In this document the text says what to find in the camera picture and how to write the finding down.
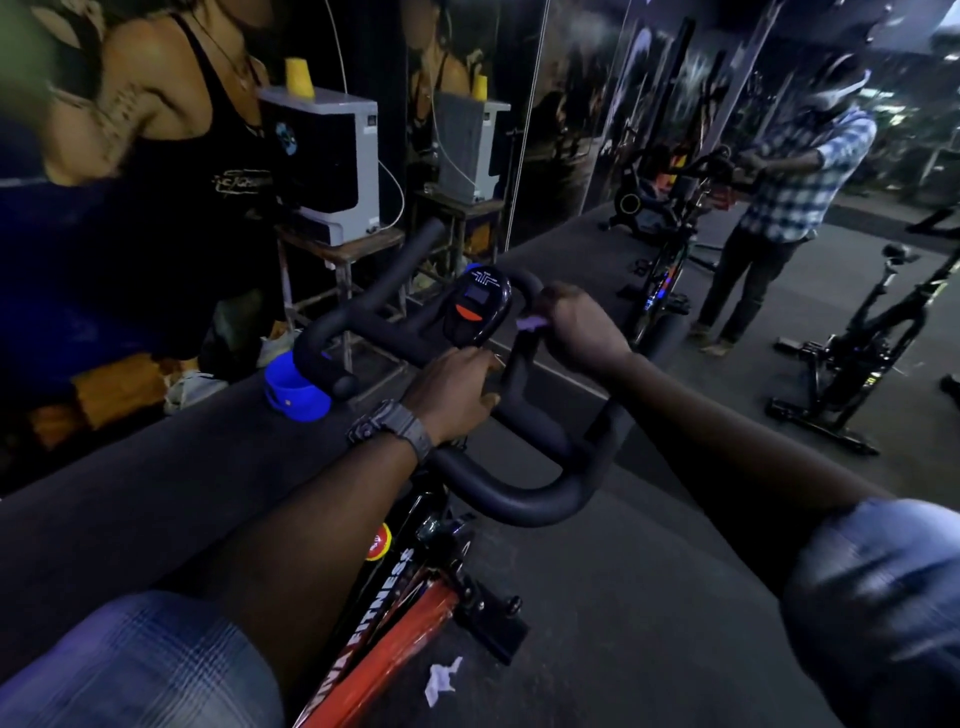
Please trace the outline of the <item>blue bottle holder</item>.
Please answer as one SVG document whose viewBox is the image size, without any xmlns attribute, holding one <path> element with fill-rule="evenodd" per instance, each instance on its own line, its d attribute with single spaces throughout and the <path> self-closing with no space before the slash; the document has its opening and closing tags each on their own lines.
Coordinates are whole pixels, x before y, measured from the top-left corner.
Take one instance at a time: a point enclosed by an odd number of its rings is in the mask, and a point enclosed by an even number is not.
<svg viewBox="0 0 960 728">
<path fill-rule="evenodd" d="M 330 413 L 330 396 L 300 373 L 291 350 L 274 358 L 263 374 L 268 405 L 286 419 L 312 423 Z"/>
</svg>

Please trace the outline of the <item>person's right hand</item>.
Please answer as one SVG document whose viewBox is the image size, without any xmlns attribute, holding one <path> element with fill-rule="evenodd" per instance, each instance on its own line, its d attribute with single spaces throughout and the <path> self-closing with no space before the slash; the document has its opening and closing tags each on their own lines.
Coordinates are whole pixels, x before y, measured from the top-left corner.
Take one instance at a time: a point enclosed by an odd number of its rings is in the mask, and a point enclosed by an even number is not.
<svg viewBox="0 0 960 728">
<path fill-rule="evenodd" d="M 581 288 L 575 307 L 575 352 L 549 352 L 567 369 L 600 383 L 628 360 L 633 351 L 604 308 Z"/>
</svg>

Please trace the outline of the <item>black bike display console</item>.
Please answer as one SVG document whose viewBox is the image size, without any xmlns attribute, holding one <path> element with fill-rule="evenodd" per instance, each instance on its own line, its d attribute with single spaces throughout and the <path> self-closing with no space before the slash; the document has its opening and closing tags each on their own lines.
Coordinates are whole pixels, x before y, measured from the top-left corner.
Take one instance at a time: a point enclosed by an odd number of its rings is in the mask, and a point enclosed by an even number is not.
<svg viewBox="0 0 960 728">
<path fill-rule="evenodd" d="M 471 263 L 454 281 L 441 306 L 441 334 L 451 346 L 480 347 L 499 329 L 513 300 L 507 273 Z"/>
</svg>

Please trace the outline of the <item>white crumpled paper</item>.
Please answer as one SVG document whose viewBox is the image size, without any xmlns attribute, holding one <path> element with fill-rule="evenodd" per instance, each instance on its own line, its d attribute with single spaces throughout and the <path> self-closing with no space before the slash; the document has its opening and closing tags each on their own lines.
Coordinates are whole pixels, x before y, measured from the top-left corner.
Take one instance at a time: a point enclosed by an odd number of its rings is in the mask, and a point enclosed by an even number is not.
<svg viewBox="0 0 960 728">
<path fill-rule="evenodd" d="M 452 679 L 458 674 L 463 662 L 463 657 L 458 656 L 450 664 L 433 663 L 429 666 L 427 683 L 424 688 L 424 697 L 428 706 L 434 708 L 441 695 L 454 693 L 455 686 Z"/>
</svg>

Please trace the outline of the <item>white shoe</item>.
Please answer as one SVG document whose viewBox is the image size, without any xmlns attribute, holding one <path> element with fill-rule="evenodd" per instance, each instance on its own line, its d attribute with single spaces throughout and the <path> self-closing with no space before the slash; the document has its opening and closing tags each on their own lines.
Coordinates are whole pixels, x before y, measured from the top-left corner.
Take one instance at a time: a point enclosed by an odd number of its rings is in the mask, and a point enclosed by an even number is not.
<svg viewBox="0 0 960 728">
<path fill-rule="evenodd" d="M 287 329 L 274 338 L 261 336 L 259 338 L 260 348 L 255 363 L 256 369 L 265 369 L 277 358 L 291 353 L 302 331 L 302 329 L 294 328 Z"/>
<path fill-rule="evenodd" d="M 230 383 L 200 370 L 185 370 L 166 375 L 164 383 L 166 393 L 163 412 L 167 416 L 198 405 L 203 400 L 230 387 Z"/>
</svg>

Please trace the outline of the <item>wooden metal stool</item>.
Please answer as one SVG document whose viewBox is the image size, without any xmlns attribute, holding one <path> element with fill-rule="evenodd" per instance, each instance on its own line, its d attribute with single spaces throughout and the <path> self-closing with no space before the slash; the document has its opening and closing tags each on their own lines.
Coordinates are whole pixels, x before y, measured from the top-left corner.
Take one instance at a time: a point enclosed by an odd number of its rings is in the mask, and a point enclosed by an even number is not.
<svg viewBox="0 0 960 728">
<path fill-rule="evenodd" d="M 296 333 L 306 328 L 311 320 L 306 316 L 306 310 L 315 305 L 335 299 L 343 304 L 364 293 L 364 288 L 354 281 L 354 264 L 363 261 L 374 254 L 395 252 L 402 249 L 405 233 L 395 227 L 386 227 L 377 232 L 339 246 L 331 246 L 310 234 L 303 227 L 297 228 L 294 224 L 278 224 L 274 227 L 280 281 L 283 301 L 283 310 L 287 329 Z M 287 258 L 287 248 L 299 249 L 319 260 L 326 269 L 333 272 L 334 284 L 320 293 L 301 299 L 295 299 L 290 278 L 290 268 Z M 342 365 L 348 372 L 354 370 L 354 349 L 360 347 L 377 354 L 390 362 L 391 367 L 374 383 L 370 390 L 375 391 L 391 383 L 406 373 L 407 366 L 401 360 L 384 349 L 375 346 L 358 334 L 343 333 L 335 335 L 333 349 L 340 354 Z"/>
</svg>

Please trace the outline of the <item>grey wristwatch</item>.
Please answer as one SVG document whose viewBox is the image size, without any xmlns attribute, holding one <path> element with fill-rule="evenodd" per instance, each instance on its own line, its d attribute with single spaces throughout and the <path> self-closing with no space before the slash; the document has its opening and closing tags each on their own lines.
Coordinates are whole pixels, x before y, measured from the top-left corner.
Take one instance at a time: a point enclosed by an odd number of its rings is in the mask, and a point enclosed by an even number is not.
<svg viewBox="0 0 960 728">
<path fill-rule="evenodd" d="M 425 464 L 435 449 L 435 444 L 421 420 L 395 399 L 385 399 L 357 418 L 346 432 L 346 440 L 357 445 L 382 432 L 404 440 L 414 451 L 419 465 Z"/>
</svg>

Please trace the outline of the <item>person's right forearm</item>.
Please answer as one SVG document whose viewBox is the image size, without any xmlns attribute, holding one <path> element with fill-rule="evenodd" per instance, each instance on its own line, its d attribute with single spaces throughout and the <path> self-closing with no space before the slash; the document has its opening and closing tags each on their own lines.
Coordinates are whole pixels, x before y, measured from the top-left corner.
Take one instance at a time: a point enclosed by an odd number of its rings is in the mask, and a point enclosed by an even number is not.
<svg viewBox="0 0 960 728">
<path fill-rule="evenodd" d="M 817 528 L 858 504 L 894 500 L 891 492 L 690 389 L 638 353 L 606 357 L 593 375 L 777 598 Z"/>
</svg>

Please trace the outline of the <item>yellow plastic cup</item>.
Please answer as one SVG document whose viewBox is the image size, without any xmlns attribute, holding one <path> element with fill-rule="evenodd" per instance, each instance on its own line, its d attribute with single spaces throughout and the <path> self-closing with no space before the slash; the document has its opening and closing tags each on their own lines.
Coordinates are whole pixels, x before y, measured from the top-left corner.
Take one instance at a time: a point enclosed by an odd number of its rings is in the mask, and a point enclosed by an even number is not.
<svg viewBox="0 0 960 728">
<path fill-rule="evenodd" d="M 307 60 L 298 56 L 288 56 L 284 59 L 284 64 L 287 92 L 297 99 L 313 101 L 316 93 Z"/>
</svg>

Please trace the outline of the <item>person's left hand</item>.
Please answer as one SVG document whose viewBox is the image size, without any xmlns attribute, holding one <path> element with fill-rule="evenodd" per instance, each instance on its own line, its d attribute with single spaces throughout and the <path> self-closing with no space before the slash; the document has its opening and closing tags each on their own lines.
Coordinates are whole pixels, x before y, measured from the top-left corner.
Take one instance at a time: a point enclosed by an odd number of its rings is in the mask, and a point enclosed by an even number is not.
<svg viewBox="0 0 960 728">
<path fill-rule="evenodd" d="M 486 393 L 488 376 L 503 369 L 492 351 L 451 348 L 427 365 L 402 396 L 401 403 L 423 423 L 435 447 L 468 435 L 486 418 L 462 418 L 467 397 Z"/>
</svg>

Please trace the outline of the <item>person's left forearm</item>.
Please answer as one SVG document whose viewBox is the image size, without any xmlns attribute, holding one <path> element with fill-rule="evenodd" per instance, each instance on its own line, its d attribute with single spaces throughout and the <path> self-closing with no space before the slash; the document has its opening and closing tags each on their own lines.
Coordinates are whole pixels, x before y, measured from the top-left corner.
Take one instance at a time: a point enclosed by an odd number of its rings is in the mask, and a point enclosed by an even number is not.
<svg viewBox="0 0 960 728">
<path fill-rule="evenodd" d="M 418 463 L 409 442 L 378 434 L 160 586 L 214 603 L 287 694 L 323 651 L 378 528 Z"/>
</svg>

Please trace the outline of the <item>red black exercise bike frame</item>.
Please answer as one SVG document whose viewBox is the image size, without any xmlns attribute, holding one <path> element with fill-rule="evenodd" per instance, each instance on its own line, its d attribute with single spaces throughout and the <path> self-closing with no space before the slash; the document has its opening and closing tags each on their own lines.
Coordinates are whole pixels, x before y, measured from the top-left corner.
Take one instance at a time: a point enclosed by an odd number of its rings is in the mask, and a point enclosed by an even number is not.
<svg viewBox="0 0 960 728">
<path fill-rule="evenodd" d="M 475 515 L 455 516 L 451 498 L 437 469 L 421 468 L 406 484 L 383 520 L 390 551 L 361 568 L 291 728 L 354 728 L 449 621 L 501 664 L 517 656 L 530 630 L 522 599 L 502 598 L 468 572 Z"/>
</svg>

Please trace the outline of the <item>white black water purifier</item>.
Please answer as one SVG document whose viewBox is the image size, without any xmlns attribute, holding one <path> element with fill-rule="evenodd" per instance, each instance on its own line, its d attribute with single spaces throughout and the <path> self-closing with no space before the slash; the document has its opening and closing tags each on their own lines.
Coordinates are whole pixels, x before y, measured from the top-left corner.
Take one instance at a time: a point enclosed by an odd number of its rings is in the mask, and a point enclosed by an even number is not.
<svg viewBox="0 0 960 728">
<path fill-rule="evenodd" d="M 333 247 L 379 232 L 377 102 L 318 87 L 312 98 L 281 86 L 258 98 L 282 207 L 319 225 Z"/>
</svg>

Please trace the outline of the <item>black exercise bike handlebar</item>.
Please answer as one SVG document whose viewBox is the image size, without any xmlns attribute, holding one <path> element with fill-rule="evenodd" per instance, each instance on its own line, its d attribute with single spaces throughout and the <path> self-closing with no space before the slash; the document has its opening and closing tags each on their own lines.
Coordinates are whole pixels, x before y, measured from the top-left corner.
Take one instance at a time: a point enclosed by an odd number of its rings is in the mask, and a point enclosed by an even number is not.
<svg viewBox="0 0 960 728">
<path fill-rule="evenodd" d="M 423 335 L 436 318 L 441 301 L 402 321 L 379 316 L 390 297 L 400 292 L 437 242 L 446 226 L 431 218 L 406 242 L 378 281 L 357 297 L 309 323 L 294 344 L 294 366 L 312 385 L 337 403 L 356 397 L 359 382 L 341 364 L 324 357 L 331 339 L 357 334 L 388 355 L 417 368 L 438 357 L 438 344 Z M 556 525 L 586 507 L 624 444 L 633 421 L 609 399 L 582 437 L 570 435 L 558 421 L 526 397 L 526 383 L 543 341 L 540 329 L 516 334 L 500 379 L 500 401 L 493 410 L 502 426 L 561 467 L 551 483 L 523 489 L 504 483 L 452 445 L 432 453 L 428 463 L 466 504 L 498 523 L 519 528 Z"/>
</svg>

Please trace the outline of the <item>blue checked shirt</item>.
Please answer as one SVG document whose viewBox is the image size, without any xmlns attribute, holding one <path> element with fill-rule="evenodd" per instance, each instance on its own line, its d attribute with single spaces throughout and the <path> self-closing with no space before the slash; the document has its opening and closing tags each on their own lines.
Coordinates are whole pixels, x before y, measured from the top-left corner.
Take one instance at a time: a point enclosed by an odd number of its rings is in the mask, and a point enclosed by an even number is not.
<svg viewBox="0 0 960 728">
<path fill-rule="evenodd" d="M 799 552 L 780 612 L 846 728 L 960 728 L 960 513 L 869 500 Z M 246 636 L 167 591 L 109 602 L 0 685 L 0 728 L 287 728 Z"/>
</svg>

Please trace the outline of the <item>large wall mirror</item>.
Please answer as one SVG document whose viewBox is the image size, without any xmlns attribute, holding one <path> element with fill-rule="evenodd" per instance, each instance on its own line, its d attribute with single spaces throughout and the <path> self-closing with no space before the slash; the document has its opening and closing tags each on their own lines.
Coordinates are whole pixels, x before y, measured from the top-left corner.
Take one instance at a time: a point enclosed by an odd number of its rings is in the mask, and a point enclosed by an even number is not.
<svg viewBox="0 0 960 728">
<path fill-rule="evenodd" d="M 808 66 L 826 51 L 813 45 L 833 43 L 852 29 L 854 18 L 880 13 L 881 0 L 846 0 L 845 8 L 827 10 L 829 0 L 787 0 L 773 30 L 776 48 L 798 44 L 784 57 L 802 57 Z M 779 336 L 815 339 L 838 333 L 881 274 L 882 247 L 900 236 L 917 212 L 894 217 L 860 212 L 836 202 L 819 237 L 804 244 L 772 283 L 762 310 L 744 337 L 726 357 L 712 358 L 685 346 L 671 370 L 680 380 L 717 402 L 797 440 L 900 495 L 960 510 L 960 409 L 937 381 L 948 371 L 960 375 L 960 272 L 932 304 L 923 331 L 852 417 L 856 432 L 865 434 L 880 455 L 859 455 L 796 424 L 774 421 L 762 413 L 767 399 L 800 402 L 801 365 L 774 351 Z M 510 242 L 503 266 L 529 270 L 544 283 L 555 280 L 581 286 L 615 320 L 626 315 L 628 301 L 617 296 L 627 284 L 627 266 L 652 255 L 652 248 L 632 241 L 626 232 L 596 229 L 594 211 L 554 226 L 532 241 Z M 544 349 L 528 384 L 531 400 L 571 431 L 583 431 L 606 399 L 601 388 L 556 363 Z M 621 470 L 669 493 L 692 500 L 663 458 L 638 430 L 631 431 L 617 456 Z"/>
</svg>

